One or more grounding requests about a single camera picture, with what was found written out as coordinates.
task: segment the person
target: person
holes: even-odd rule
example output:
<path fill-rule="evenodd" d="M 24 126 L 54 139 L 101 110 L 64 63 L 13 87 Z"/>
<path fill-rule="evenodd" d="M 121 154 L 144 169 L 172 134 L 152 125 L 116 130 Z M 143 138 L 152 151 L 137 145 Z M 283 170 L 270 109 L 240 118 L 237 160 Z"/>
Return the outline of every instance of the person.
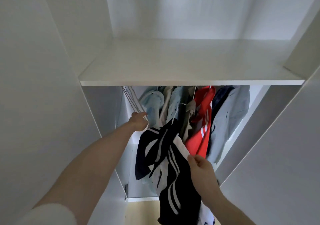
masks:
<path fill-rule="evenodd" d="M 146 113 L 130 120 L 84 149 L 63 170 L 51 189 L 18 225 L 86 225 L 135 131 L 143 131 Z M 191 179 L 202 202 L 222 225 L 254 223 L 222 194 L 209 161 L 188 156 Z"/>

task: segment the person's left hand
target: person's left hand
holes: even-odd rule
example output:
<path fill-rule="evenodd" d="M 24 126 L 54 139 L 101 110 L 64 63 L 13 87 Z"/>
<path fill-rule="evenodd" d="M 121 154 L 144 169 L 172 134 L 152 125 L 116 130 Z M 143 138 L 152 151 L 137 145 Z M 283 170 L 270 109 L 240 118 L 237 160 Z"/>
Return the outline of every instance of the person's left hand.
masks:
<path fill-rule="evenodd" d="M 142 113 L 133 112 L 131 114 L 129 123 L 131 123 L 134 126 L 134 131 L 143 131 L 144 129 L 146 129 L 148 122 L 143 118 L 146 115 L 147 115 L 146 112 L 142 112 Z"/>

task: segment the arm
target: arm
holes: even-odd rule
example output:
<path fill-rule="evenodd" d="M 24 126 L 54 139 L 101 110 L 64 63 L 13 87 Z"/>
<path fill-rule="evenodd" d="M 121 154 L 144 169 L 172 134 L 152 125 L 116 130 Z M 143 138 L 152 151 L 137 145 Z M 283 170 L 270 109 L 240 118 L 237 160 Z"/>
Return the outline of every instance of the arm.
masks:
<path fill-rule="evenodd" d="M 239 208 L 224 197 L 217 183 L 211 163 L 199 155 L 189 155 L 192 183 L 202 202 L 221 225 L 255 225 Z"/>
<path fill-rule="evenodd" d="M 146 128 L 145 115 L 133 113 L 129 122 L 83 150 L 35 207 L 59 203 L 73 212 L 78 225 L 87 224 L 131 135 Z"/>

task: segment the black and white jacket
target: black and white jacket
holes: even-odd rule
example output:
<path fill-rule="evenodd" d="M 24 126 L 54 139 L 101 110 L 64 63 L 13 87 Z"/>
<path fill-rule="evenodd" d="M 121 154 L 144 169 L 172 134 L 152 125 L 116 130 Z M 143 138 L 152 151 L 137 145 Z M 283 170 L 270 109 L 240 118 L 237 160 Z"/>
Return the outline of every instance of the black and white jacket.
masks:
<path fill-rule="evenodd" d="M 162 225 L 198 224 L 201 197 L 195 190 L 187 161 L 188 150 L 178 136 L 174 119 L 160 129 L 149 128 L 140 137 L 136 179 L 152 179 L 160 200 Z"/>

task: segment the person's right arm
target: person's right arm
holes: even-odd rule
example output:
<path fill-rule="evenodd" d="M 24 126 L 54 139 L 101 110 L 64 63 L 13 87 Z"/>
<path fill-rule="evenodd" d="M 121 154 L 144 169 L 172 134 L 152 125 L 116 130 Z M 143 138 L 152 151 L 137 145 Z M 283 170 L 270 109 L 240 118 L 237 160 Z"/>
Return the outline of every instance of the person's right arm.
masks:
<path fill-rule="evenodd" d="M 202 202 L 221 225 L 255 225 L 239 208 L 226 199 L 217 183 L 211 163 L 199 155 L 188 156 L 192 183 Z"/>

